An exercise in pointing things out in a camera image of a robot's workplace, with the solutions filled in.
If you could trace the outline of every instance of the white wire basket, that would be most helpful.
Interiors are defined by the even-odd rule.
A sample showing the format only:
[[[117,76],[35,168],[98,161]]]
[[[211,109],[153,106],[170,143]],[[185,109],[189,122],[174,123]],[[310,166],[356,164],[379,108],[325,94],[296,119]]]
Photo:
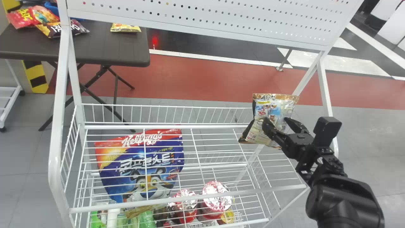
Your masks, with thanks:
[[[122,118],[117,118],[104,106],[113,107]],[[84,110],[83,127],[77,120],[80,109]],[[238,142],[252,118],[252,108],[102,104],[76,106],[58,170],[73,227],[92,228],[92,211],[97,211],[98,215],[110,215],[111,211],[119,208],[202,200],[207,197],[200,193],[210,181],[219,181],[227,186],[228,192],[212,194],[210,197],[232,196],[231,209],[235,215],[233,223],[218,225],[213,219],[202,224],[195,219],[185,224],[186,227],[266,226],[302,195],[307,186],[281,150]],[[134,133],[131,130],[145,135],[149,129],[181,129],[183,169],[175,173],[177,181],[169,198],[147,197],[135,202],[116,203],[110,199],[112,194],[108,194],[102,184],[94,143],[115,142],[114,138],[132,136]],[[144,144],[144,151],[151,147]],[[147,173],[148,166],[143,168]],[[146,184],[150,186],[151,182],[146,181]],[[194,191],[196,195],[171,197],[182,189]],[[116,218],[111,218],[107,221],[107,227],[117,227]]]

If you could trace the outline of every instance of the shopping display rack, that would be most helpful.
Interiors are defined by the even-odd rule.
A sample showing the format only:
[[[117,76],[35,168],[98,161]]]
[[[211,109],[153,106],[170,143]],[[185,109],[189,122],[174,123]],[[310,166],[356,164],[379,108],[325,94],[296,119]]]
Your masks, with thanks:
[[[7,116],[11,108],[14,105],[17,96],[24,96],[25,91],[22,89],[20,82],[17,79],[17,76],[14,73],[13,68],[10,65],[8,59],[5,59],[7,66],[10,69],[10,73],[13,76],[16,86],[0,86],[0,132],[5,132],[6,127],[4,122],[6,121]]]
[[[253,118],[252,108],[82,103],[69,17],[318,50],[317,58],[293,94],[299,95],[318,71],[325,115],[331,116],[323,61],[361,2],[59,1],[62,34],[48,178],[63,225],[91,227],[91,212],[95,212],[100,217],[106,217],[107,227],[116,227],[117,210],[203,200],[206,198],[200,195],[203,187],[210,181],[219,181],[229,191],[211,194],[210,197],[232,197],[234,222],[218,225],[213,219],[202,224],[195,219],[185,226],[264,228],[308,189],[296,174],[291,161],[280,150],[238,142]],[[67,73],[70,74],[75,110],[67,137],[62,137]],[[113,106],[127,122],[106,113],[105,106]],[[115,203],[102,184],[94,143],[114,142],[116,137],[133,137],[129,130],[136,130],[143,135],[138,141],[146,151],[152,147],[145,143],[149,129],[181,129],[182,138],[176,140],[183,142],[184,166],[181,172],[175,173],[177,182],[170,196],[182,189],[194,191],[196,195],[156,199],[147,194],[146,200]],[[337,154],[336,139],[333,148]],[[161,183],[146,181],[142,187],[152,188]]]

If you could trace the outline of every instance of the red light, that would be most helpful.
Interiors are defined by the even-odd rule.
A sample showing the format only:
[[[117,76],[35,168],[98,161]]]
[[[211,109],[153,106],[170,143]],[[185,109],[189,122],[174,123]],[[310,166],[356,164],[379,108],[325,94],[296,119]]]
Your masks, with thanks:
[[[157,37],[152,37],[152,44],[153,44],[153,47],[158,46],[158,38]]]

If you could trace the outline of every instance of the robotic arm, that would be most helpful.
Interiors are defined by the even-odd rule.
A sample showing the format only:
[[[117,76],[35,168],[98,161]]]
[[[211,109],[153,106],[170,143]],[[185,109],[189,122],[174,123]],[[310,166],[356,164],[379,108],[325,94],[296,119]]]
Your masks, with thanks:
[[[305,205],[308,217],[319,228],[384,228],[384,215],[370,186],[348,178],[329,147],[342,123],[334,117],[320,117],[314,138],[302,123],[291,118],[285,121],[294,134],[278,131],[268,118],[262,129],[288,158],[298,161],[295,170],[311,188]],[[312,171],[315,163],[318,166]]]

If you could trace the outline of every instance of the red floor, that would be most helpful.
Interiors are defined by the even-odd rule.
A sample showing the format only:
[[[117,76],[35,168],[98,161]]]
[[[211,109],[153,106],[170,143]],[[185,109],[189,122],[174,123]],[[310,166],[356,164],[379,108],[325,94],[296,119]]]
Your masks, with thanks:
[[[87,82],[98,69],[85,65],[79,70],[80,81]],[[237,102],[250,102],[254,92],[291,94],[305,74],[297,69],[278,72],[274,67],[154,54],[149,67],[112,69],[135,87],[130,90],[119,82],[119,97]],[[55,92],[55,78],[54,74],[47,93]],[[337,73],[327,73],[327,79],[332,106],[405,110],[404,81]],[[90,89],[112,97],[114,77],[107,72]],[[317,74],[301,93],[299,104],[322,105]]]

